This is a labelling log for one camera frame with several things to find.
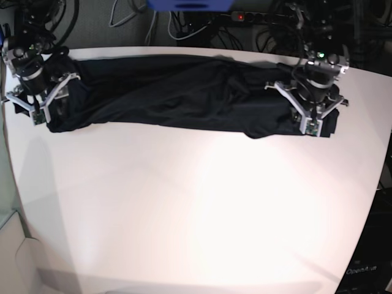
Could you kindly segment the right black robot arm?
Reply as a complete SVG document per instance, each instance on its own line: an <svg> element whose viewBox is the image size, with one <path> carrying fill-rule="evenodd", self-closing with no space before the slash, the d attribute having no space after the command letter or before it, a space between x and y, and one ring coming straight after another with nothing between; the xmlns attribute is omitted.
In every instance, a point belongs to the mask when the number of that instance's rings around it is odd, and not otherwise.
<svg viewBox="0 0 392 294"><path fill-rule="evenodd" d="M64 18L67 1L4 1L1 8L15 8L14 30L1 28L1 70L10 70L19 82L3 91L1 103L13 103L16 113L30 117L34 125L50 123L68 98L68 83L80 79L69 66L64 42L78 20L80 3L74 1L72 19L65 33L55 31Z"/></svg>

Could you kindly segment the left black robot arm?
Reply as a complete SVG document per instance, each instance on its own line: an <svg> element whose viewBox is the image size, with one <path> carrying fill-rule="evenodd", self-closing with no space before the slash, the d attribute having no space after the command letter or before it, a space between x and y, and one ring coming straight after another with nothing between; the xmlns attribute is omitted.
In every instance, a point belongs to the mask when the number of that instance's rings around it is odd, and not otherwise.
<svg viewBox="0 0 392 294"><path fill-rule="evenodd" d="M278 45L298 53L293 66L277 67L289 82L268 82L292 107L303 135L327 137L336 126L337 108L349 102L336 82L350 67L346 45L333 41L333 14L328 1L273 1L266 24Z"/></svg>

